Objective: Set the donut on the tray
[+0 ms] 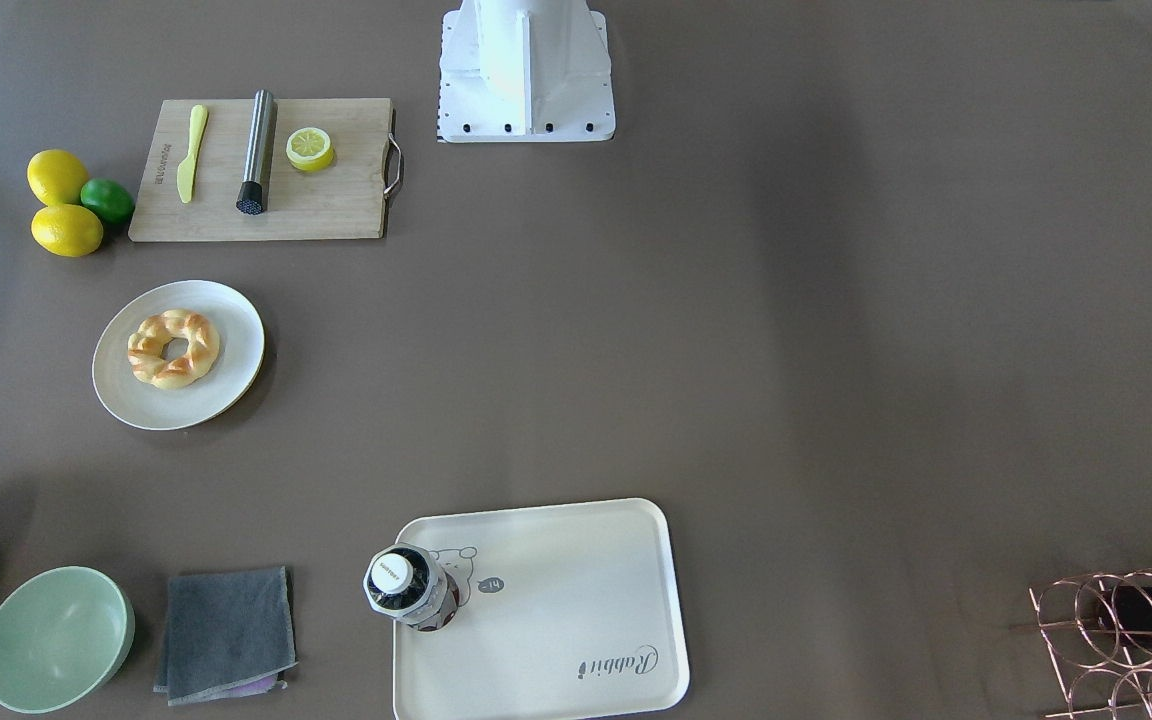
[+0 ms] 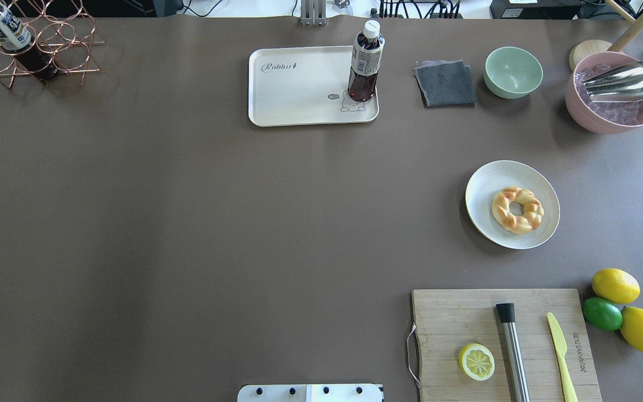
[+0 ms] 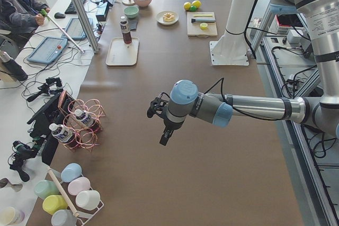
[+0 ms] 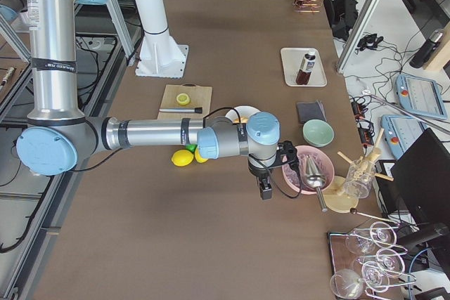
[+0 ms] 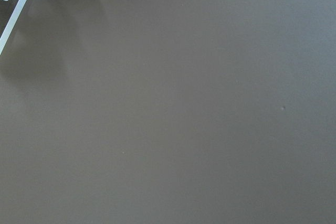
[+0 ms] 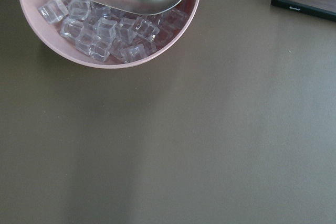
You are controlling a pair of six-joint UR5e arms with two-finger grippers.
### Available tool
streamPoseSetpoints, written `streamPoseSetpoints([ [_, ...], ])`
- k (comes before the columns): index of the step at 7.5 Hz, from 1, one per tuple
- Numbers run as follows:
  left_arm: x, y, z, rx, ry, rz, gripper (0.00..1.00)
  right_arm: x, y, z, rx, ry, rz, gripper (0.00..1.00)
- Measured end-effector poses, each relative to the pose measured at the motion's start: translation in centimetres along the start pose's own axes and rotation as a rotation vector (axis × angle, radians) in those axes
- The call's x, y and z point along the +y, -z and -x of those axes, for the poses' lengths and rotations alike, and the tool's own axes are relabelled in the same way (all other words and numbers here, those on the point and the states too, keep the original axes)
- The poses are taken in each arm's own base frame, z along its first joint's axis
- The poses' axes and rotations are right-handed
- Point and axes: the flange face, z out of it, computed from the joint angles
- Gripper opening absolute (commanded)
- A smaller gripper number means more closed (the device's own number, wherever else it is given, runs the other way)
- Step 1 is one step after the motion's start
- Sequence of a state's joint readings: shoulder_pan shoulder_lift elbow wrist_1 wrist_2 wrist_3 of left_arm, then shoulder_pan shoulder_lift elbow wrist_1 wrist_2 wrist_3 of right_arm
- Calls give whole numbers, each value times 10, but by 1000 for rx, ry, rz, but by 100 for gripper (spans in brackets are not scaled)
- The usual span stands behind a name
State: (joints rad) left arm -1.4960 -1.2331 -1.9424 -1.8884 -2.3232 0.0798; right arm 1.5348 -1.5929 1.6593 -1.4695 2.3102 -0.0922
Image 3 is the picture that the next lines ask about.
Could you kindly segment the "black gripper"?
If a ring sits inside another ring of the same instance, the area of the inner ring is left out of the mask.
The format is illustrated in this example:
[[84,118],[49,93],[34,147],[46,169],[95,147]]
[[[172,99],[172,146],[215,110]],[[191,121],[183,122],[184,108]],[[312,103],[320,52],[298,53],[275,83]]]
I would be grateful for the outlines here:
[[172,133],[175,130],[178,130],[184,123],[184,117],[171,116],[170,118],[168,118],[167,116],[164,116],[163,121],[165,124],[165,129],[163,131],[159,143],[165,146],[167,145],[170,137],[172,136]]

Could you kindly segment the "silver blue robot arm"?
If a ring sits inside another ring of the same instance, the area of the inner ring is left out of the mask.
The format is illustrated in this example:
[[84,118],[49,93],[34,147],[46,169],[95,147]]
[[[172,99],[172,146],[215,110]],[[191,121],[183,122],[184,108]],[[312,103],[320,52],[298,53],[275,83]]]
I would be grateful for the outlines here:
[[201,93],[189,80],[177,81],[169,100],[155,99],[147,112],[165,124],[160,143],[167,144],[187,116],[225,127],[233,115],[291,120],[338,136],[338,0],[271,0],[275,14],[302,13],[323,87],[321,97],[268,98]]

